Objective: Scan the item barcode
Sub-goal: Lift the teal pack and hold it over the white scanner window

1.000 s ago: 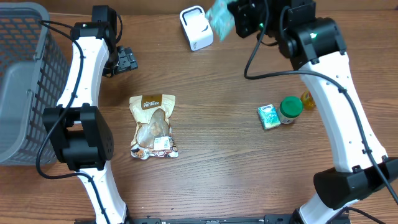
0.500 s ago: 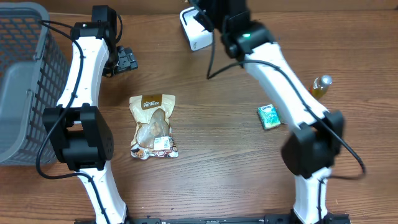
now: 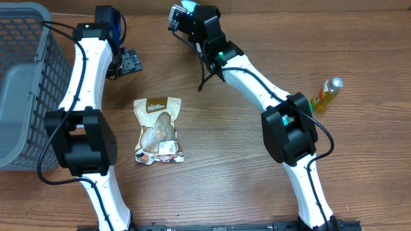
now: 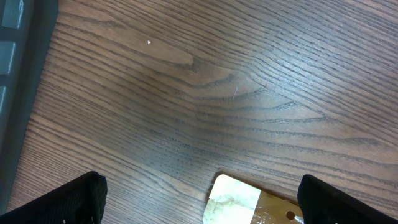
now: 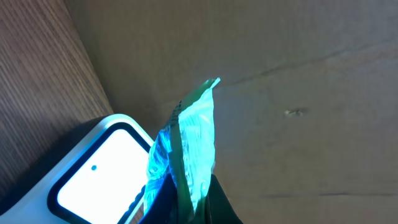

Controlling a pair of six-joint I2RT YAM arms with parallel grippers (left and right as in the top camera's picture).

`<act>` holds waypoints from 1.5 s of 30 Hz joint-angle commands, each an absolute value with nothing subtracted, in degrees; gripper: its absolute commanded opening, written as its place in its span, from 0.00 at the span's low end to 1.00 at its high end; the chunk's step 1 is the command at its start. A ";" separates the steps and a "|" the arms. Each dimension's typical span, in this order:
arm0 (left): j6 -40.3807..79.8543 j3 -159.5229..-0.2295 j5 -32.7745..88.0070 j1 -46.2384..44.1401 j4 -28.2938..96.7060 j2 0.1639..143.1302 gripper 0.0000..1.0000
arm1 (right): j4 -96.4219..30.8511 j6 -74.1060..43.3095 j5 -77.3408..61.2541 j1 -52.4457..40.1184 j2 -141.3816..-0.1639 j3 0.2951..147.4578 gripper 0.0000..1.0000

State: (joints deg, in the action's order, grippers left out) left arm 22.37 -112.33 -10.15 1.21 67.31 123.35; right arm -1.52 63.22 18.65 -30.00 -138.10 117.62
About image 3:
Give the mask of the teal tissue packet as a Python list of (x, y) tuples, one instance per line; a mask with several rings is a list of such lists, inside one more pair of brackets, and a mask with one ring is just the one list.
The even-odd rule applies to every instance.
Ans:
[(199, 5), (197, 2), (192, 1), (192, 0), (182, 0), (181, 4), (182, 4), (182, 7), (185, 8), (190, 13), (193, 13), (195, 10), (195, 7)]

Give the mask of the brown white snack bag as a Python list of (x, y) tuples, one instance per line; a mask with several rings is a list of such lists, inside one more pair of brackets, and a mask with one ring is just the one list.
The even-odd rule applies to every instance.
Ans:
[(171, 97), (134, 101), (134, 114), (141, 127), (135, 147), (136, 162), (150, 165), (154, 162), (184, 161), (175, 127), (181, 103), (180, 98)]

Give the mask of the yellow dish soap bottle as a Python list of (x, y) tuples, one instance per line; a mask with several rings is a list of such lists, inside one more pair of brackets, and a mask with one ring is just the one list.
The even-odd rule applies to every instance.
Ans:
[(340, 77), (326, 80), (324, 86), (310, 100), (314, 112), (323, 112), (343, 86), (344, 82)]

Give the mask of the small teal carton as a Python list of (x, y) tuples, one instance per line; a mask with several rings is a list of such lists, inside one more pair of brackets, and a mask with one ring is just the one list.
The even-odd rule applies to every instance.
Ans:
[(287, 124), (291, 123), (294, 120), (294, 118), (284, 115), (282, 117), (282, 120), (283, 120), (283, 124), (286, 126)]

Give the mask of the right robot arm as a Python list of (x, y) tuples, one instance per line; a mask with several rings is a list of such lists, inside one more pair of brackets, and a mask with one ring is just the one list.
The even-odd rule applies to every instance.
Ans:
[(288, 173), (299, 206), (301, 230), (338, 230), (317, 171), (317, 130), (329, 132), (312, 117), (306, 97), (275, 86), (251, 63), (220, 26), (214, 5), (182, 1), (170, 9), (168, 29), (188, 35), (203, 71), (236, 88), (261, 114), (263, 142), (270, 156)]

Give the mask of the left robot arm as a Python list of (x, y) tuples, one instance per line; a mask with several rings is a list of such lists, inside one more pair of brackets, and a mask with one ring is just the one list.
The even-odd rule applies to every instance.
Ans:
[(118, 157), (116, 136), (101, 111), (105, 80), (142, 71), (135, 50), (122, 46), (127, 23), (124, 15), (110, 5), (97, 6), (93, 22), (72, 28), (76, 58), (66, 94), (57, 110), (46, 112), (44, 127), (49, 136), (37, 162), (52, 148), (62, 168), (72, 178), (61, 185), (80, 182), (98, 217), (97, 230), (133, 230), (130, 209), (125, 205), (114, 165)]

